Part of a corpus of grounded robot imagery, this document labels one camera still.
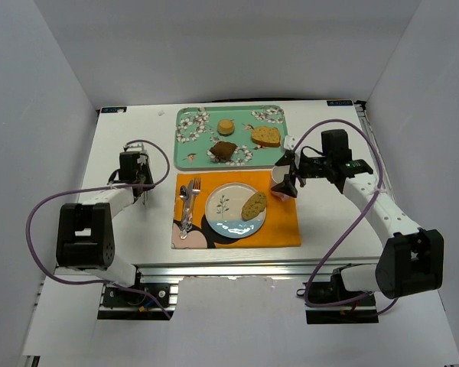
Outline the narrow seeded bread slice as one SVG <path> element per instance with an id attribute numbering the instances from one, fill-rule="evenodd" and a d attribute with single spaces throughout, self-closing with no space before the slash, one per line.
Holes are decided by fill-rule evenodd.
<path id="1" fill-rule="evenodd" d="M 256 218 L 267 207 L 267 198 L 263 192 L 254 193 L 242 207 L 242 219 L 248 221 Z"/>

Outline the metal serving tongs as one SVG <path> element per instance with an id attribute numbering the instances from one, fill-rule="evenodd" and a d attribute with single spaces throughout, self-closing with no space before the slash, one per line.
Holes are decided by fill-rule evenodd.
<path id="1" fill-rule="evenodd" d="M 141 158 L 142 158 L 142 173 L 141 173 L 141 180 L 144 185 L 152 184 L 153 179 L 151 175 L 151 169 L 149 166 L 149 156 L 146 152 L 141 153 Z M 148 188 L 143 188 L 142 189 L 142 203 L 146 205 L 147 199 L 148 199 Z"/>

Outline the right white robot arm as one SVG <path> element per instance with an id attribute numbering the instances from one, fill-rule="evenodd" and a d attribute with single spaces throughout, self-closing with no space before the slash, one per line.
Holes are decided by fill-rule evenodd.
<path id="1" fill-rule="evenodd" d="M 333 184 L 373 228 L 382 245 L 376 264 L 346 265 L 334 270 L 325 295 L 313 294 L 311 302 L 338 302 L 359 294 L 380 292 L 396 299 L 437 290 L 443 282 L 444 238 L 436 229 L 423 229 L 392 198 L 381 191 L 379 175 L 362 159 L 355 160 L 343 129 L 321 134 L 322 149 L 308 157 L 291 136 L 284 140 L 284 154 L 276 166 L 287 173 L 272 186 L 273 193 L 298 195 L 311 178 Z"/>

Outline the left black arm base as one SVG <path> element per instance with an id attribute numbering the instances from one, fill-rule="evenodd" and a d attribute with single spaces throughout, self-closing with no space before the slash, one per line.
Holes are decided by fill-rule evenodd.
<path id="1" fill-rule="evenodd" d="M 133 289 L 143 294 L 105 286 L 99 302 L 98 320 L 168 321 L 164 310 L 173 315 L 177 303 L 177 284 L 173 281 L 138 274 Z"/>

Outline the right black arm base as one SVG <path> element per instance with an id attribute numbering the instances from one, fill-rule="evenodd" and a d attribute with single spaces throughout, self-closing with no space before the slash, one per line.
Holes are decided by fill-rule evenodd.
<path id="1" fill-rule="evenodd" d="M 333 270 L 329 281 L 313 282 L 308 301 L 314 304 L 329 304 L 360 295 L 359 291 L 347 291 L 340 276 L 340 268 Z M 378 323 L 376 299 L 369 295 L 360 300 L 335 307 L 307 307 L 308 325 L 344 325 Z"/>

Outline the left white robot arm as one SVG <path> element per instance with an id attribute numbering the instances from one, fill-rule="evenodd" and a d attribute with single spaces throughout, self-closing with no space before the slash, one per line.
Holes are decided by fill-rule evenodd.
<path id="1" fill-rule="evenodd" d="M 153 178 L 149 156 L 141 144 L 119 154 L 119 169 L 110 184 L 127 188 L 102 190 L 83 203 L 67 203 L 60 209 L 57 236 L 57 264 L 63 268 L 88 271 L 110 283 L 132 287 L 137 268 L 116 254 L 112 220 L 125 208 L 146 198 L 144 184 Z"/>

